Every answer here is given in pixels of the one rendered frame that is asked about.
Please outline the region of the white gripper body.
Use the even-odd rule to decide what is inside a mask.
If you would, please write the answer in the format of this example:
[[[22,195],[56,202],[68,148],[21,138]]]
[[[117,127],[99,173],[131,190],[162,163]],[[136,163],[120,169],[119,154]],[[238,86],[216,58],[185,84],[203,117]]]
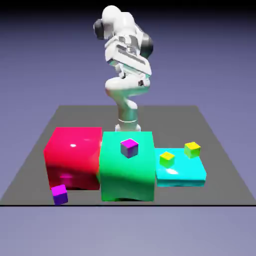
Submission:
[[[150,77],[152,70],[149,61],[137,53],[132,53],[129,47],[130,45],[120,41],[118,37],[113,37],[104,45],[106,62],[113,67],[123,65],[133,73],[143,73]]]

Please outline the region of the small magenta cube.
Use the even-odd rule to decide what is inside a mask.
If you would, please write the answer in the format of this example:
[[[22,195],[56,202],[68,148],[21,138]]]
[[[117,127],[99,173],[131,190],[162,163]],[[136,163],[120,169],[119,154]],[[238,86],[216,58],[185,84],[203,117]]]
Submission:
[[[64,184],[52,187],[51,192],[55,205],[62,205],[68,202],[68,193]]]
[[[134,157],[139,152],[139,143],[132,138],[120,142],[120,152],[127,158]]]

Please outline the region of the small yellow cube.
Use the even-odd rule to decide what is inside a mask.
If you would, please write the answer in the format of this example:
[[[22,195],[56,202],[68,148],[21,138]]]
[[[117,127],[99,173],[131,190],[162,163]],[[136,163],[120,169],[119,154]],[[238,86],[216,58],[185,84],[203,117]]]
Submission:
[[[165,168],[170,168],[175,163],[175,155],[172,153],[165,151],[159,156],[159,164]]]
[[[201,146],[196,142],[188,142],[184,144],[184,154],[189,158],[199,157],[201,153]]]

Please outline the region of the large green box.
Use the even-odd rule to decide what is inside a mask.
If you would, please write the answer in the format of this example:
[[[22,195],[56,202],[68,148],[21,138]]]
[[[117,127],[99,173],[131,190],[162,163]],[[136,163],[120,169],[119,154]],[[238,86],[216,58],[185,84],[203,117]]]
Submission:
[[[138,154],[121,153],[121,142],[138,143]],[[99,180],[103,202],[152,202],[155,195],[156,155],[151,131],[105,131],[99,155]]]

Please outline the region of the large red box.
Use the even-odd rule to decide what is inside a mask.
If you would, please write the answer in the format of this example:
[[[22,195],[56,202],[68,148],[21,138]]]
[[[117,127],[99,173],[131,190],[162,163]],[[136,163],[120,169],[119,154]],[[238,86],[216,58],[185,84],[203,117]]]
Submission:
[[[43,150],[49,187],[99,190],[102,136],[101,127],[56,127]]]

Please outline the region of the large cyan box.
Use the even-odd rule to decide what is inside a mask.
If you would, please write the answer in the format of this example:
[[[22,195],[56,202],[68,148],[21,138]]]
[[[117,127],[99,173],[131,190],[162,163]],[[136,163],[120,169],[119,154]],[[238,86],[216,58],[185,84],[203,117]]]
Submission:
[[[160,155],[174,155],[174,164],[169,168],[160,164]],[[156,148],[156,184],[158,187],[202,187],[207,172],[200,157],[188,158],[183,148]]]

